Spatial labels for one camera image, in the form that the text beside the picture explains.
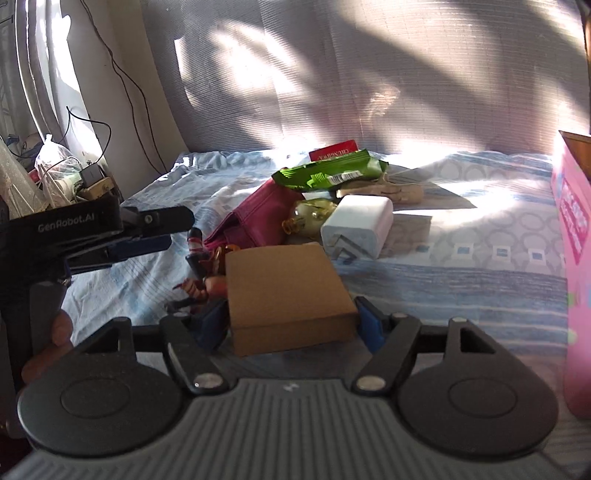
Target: gray ribbed surface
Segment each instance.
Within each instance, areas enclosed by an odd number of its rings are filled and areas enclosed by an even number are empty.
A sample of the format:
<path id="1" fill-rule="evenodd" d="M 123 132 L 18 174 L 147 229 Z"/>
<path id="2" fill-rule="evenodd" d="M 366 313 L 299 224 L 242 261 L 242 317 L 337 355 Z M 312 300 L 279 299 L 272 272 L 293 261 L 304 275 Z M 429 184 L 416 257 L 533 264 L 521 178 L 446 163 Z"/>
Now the gray ribbed surface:
<path id="1" fill-rule="evenodd" d="M 152 445 L 112 460 L 36 453 L 6 480 L 564 480 L 542 455 L 505 463 L 450 459 L 414 440 L 383 400 L 340 380 L 240 380 L 193 401 Z"/>
<path id="2" fill-rule="evenodd" d="M 574 0 L 141 0 L 192 151 L 551 153 L 589 132 Z"/>

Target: pink package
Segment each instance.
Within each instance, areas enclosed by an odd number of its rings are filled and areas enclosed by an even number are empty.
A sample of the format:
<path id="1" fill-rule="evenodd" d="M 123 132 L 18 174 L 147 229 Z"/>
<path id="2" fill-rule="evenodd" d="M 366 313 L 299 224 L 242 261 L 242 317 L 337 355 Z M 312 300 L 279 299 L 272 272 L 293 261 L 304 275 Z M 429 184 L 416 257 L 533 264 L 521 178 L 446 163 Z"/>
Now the pink package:
<path id="1" fill-rule="evenodd" d="M 303 199 L 301 193 L 269 179 L 226 215 L 203 246 L 213 252 L 230 244 L 242 249 L 281 245 L 287 236 L 281 223 L 289 218 L 295 202 Z"/>
<path id="2" fill-rule="evenodd" d="M 552 172 L 568 285 L 569 345 L 564 397 L 574 415 L 588 419 L 591 418 L 591 241 L 588 239 L 591 184 L 566 141 L 576 154 L 586 150 L 591 153 L 591 138 L 561 132 L 555 141 Z"/>

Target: barcode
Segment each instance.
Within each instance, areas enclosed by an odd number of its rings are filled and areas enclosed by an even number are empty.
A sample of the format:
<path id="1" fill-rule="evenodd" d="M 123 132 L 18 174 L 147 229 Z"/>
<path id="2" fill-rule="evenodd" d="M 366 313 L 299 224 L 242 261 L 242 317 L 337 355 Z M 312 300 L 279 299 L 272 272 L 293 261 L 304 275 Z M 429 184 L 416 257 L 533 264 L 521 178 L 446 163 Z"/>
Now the barcode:
<path id="1" fill-rule="evenodd" d="M 353 179 L 358 179 L 362 177 L 362 173 L 359 170 L 355 171 L 346 171 L 343 173 L 339 173 L 337 175 L 332 175 L 331 177 L 327 177 L 326 180 L 330 182 L 331 185 L 339 185 L 344 181 L 349 181 Z"/>

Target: screw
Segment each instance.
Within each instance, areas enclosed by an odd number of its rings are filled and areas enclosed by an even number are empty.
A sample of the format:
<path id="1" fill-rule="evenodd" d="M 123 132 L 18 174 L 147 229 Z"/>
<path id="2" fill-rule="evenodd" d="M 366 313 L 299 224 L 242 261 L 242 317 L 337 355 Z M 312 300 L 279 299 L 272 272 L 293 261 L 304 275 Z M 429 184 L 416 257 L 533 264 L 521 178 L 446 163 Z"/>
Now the screw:
<path id="1" fill-rule="evenodd" d="M 223 378 L 218 374 L 200 374 L 193 381 L 197 388 L 217 388 L 223 385 Z"/>
<path id="2" fill-rule="evenodd" d="M 368 392 L 377 392 L 386 386 L 386 381 L 382 377 L 375 375 L 366 375 L 357 380 L 357 388 Z"/>

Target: bed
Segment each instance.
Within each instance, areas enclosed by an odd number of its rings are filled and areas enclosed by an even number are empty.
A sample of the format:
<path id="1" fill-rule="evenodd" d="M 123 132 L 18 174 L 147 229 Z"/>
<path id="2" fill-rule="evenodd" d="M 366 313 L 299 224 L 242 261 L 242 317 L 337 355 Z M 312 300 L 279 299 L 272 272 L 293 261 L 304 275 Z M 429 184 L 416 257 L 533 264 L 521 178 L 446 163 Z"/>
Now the bed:
<path id="1" fill-rule="evenodd" d="M 591 459 L 591 422 L 575 419 L 561 397 L 567 295 L 550 158 L 492 151 L 375 155 L 390 163 L 398 181 L 423 182 L 426 199 L 395 209 L 378 260 L 335 261 L 343 282 L 352 295 L 366 296 L 385 312 L 407 312 L 440 325 L 451 317 L 470 319 L 517 354 L 560 399 L 560 420 L 545 451 L 578 475 Z M 207 234 L 275 170 L 305 161 L 307 154 L 284 150 L 185 154 L 126 205 L 185 205 Z M 177 234 L 166 252 L 75 277 L 64 301 L 75 322 L 74 342 L 116 316 L 128 316 L 135 325 L 156 323 L 166 301 L 182 298 L 171 288 L 189 275 L 187 252 L 185 235 Z M 230 338 L 214 360 L 240 376 L 347 381 L 368 358 L 356 340 L 238 359 Z M 432 361 L 420 359 L 419 366 Z"/>

